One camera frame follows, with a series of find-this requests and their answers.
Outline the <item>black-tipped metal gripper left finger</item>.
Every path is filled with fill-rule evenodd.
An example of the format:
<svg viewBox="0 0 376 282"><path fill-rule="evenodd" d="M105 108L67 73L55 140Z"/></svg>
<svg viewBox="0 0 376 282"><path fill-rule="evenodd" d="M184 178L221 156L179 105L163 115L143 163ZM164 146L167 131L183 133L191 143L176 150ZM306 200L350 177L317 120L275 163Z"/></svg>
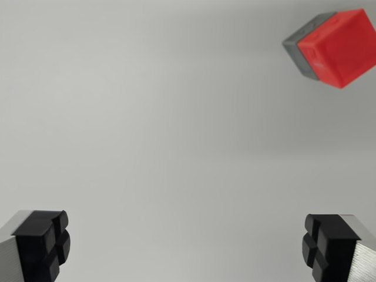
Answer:
<svg viewBox="0 0 376 282"><path fill-rule="evenodd" d="M71 247L66 211L20 210L1 227L1 281L55 281Z"/></svg>

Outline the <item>black-tipped metal gripper right finger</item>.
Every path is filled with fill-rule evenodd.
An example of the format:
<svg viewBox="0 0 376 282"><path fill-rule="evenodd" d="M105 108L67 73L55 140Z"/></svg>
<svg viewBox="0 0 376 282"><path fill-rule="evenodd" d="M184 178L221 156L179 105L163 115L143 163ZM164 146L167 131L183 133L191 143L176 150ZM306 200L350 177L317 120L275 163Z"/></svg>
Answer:
<svg viewBox="0 0 376 282"><path fill-rule="evenodd" d="M302 254L315 281L375 281L375 235L352 214L308 214Z"/></svg>

